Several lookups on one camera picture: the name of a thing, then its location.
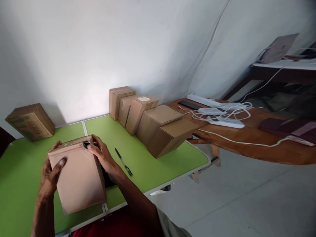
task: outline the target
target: person's left hand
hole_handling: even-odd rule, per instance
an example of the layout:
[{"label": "person's left hand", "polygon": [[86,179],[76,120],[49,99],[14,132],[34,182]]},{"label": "person's left hand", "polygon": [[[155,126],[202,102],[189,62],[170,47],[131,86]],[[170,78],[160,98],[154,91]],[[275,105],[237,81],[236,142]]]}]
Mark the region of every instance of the person's left hand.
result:
[{"label": "person's left hand", "polygon": [[[62,144],[61,141],[56,142],[53,145],[53,147],[49,149],[48,152],[56,149],[61,144]],[[43,164],[42,176],[40,179],[39,194],[38,194],[38,197],[40,199],[47,199],[54,196],[54,193],[57,189],[56,176],[62,170],[65,163],[66,163],[66,160],[64,158],[61,159],[52,170],[52,167],[50,165],[50,161],[47,155],[46,160]]]}]

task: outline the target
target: tiled floor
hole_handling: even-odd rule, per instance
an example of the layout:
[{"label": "tiled floor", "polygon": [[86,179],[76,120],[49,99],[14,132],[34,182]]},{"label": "tiled floor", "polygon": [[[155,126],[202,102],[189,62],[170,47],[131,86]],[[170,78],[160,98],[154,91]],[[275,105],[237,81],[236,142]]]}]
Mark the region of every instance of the tiled floor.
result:
[{"label": "tiled floor", "polygon": [[[208,151],[207,145],[200,149]],[[193,237],[316,236],[316,165],[289,166],[221,150],[197,184],[189,177],[150,197]]]}]

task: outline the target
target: wooden tabletop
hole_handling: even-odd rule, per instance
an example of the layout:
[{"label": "wooden tabletop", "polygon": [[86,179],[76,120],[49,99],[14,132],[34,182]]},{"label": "wooden tabletop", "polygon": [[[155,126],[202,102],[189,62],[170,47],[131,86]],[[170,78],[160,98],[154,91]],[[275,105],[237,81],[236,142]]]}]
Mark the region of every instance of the wooden tabletop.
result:
[{"label": "wooden tabletop", "polygon": [[[188,102],[198,104],[204,108],[207,108],[207,106],[205,105],[188,99],[175,100],[169,106],[183,114],[189,112],[189,110],[192,110],[182,105],[180,106],[187,110],[184,111],[180,109],[178,107],[178,102],[181,100],[186,100]],[[245,127],[242,129],[213,125],[205,121],[196,120],[192,118],[192,113],[186,114],[185,119],[188,119],[200,125],[200,129],[202,130],[214,132],[237,142],[273,145],[277,143],[277,141],[282,139],[258,129],[258,126],[263,120],[267,118],[282,119],[281,117],[269,112],[265,112],[263,109],[251,109],[249,110],[249,112],[251,114],[251,117],[242,120],[242,122],[245,124]],[[245,116],[245,113],[241,113],[238,114],[236,117],[243,118]],[[265,147],[258,145],[234,143],[231,141],[227,141],[217,135],[202,132],[199,130],[194,132],[194,135],[199,137],[200,139],[207,141],[210,144],[214,144],[225,150],[258,160],[290,165],[309,165],[316,163],[316,146],[310,147],[297,142],[286,140],[278,146]]]}]

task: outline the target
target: green tabletop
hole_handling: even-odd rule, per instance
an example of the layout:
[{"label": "green tabletop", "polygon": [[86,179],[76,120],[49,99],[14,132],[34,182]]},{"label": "green tabletop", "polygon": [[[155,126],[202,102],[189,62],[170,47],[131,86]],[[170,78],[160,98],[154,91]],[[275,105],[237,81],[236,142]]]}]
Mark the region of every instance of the green tabletop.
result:
[{"label": "green tabletop", "polygon": [[[83,137],[82,123],[58,128],[51,138],[29,142],[25,138],[9,145],[0,159],[0,235],[30,236],[42,165],[49,148],[61,140]],[[62,232],[102,213],[96,205],[64,215],[58,192],[54,197],[55,233]]]},{"label": "green tabletop", "polygon": [[[155,159],[136,136],[130,136],[118,121],[103,116],[85,121],[88,134],[96,134],[107,144],[115,161],[123,168],[114,148],[118,149],[133,176],[130,179],[145,193],[199,168],[209,159],[184,142],[177,150]],[[70,141],[85,135],[82,123],[55,130],[51,138],[36,142],[19,139],[9,145],[0,159],[0,231],[1,236],[30,236],[35,200],[42,164],[47,150],[61,140]],[[107,190],[109,209],[125,202],[117,187]],[[54,198],[55,233],[102,214],[102,206],[64,215],[58,192]]]},{"label": "green tabletop", "polygon": [[[114,148],[119,151],[133,173],[130,179],[143,193],[201,167],[209,161],[202,152],[187,142],[178,149],[155,159],[136,136],[130,136],[119,121],[114,121],[110,116],[94,118],[85,121],[85,124],[88,134],[95,134],[101,138],[114,160],[130,177]],[[107,190],[109,209],[124,202],[125,199],[118,187]]]}]

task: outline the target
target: power strip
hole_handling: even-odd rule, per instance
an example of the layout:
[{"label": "power strip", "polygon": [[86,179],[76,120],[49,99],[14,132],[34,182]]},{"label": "power strip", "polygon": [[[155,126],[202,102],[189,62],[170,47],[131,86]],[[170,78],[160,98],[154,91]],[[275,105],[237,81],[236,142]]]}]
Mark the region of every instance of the power strip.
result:
[{"label": "power strip", "polygon": [[241,108],[247,109],[250,108],[250,106],[241,103],[223,103],[223,105],[221,106],[221,109],[223,110],[236,110]]},{"label": "power strip", "polygon": [[190,95],[187,95],[187,98],[189,100],[193,100],[195,102],[201,103],[203,105],[207,105],[209,107],[221,106],[222,105],[222,103],[216,102],[213,99],[206,99],[206,98],[203,98],[203,97],[200,97],[200,96],[197,96],[197,95],[190,94]]},{"label": "power strip", "polygon": [[216,108],[202,108],[197,110],[200,114],[203,115],[225,115],[227,112],[221,111]]},{"label": "power strip", "polygon": [[220,125],[220,126],[225,126],[225,127],[233,127],[233,128],[243,128],[245,125],[237,120],[237,119],[232,119],[232,118],[211,118],[208,116],[206,119],[209,119],[210,124],[215,124],[215,125]]}]

